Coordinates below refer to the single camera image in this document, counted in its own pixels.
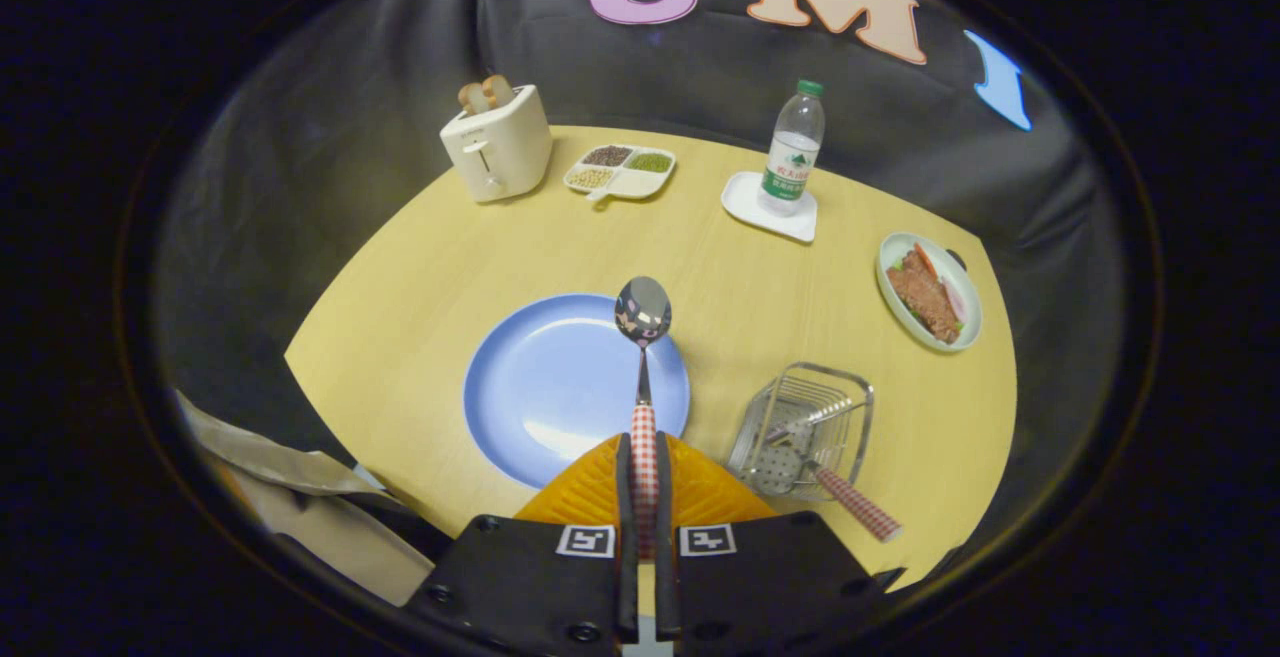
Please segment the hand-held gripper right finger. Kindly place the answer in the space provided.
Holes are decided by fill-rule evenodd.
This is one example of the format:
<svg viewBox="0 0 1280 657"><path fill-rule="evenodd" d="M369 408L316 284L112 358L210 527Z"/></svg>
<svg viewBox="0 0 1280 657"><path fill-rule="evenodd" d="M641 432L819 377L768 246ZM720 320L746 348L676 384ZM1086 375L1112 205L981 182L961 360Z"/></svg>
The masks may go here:
<svg viewBox="0 0 1280 657"><path fill-rule="evenodd" d="M812 510L774 514L718 464L657 437L655 638L677 656L806 656L883 602Z"/></svg>

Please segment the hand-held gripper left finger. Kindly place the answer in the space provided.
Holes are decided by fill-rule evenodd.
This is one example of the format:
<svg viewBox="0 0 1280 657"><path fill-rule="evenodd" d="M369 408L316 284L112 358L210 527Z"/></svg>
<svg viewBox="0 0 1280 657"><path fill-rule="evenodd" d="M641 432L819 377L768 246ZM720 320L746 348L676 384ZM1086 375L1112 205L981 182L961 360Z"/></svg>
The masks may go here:
<svg viewBox="0 0 1280 657"><path fill-rule="evenodd" d="M639 640L631 441L590 450L534 519L475 516L406 603L503 656L618 656Z"/></svg>

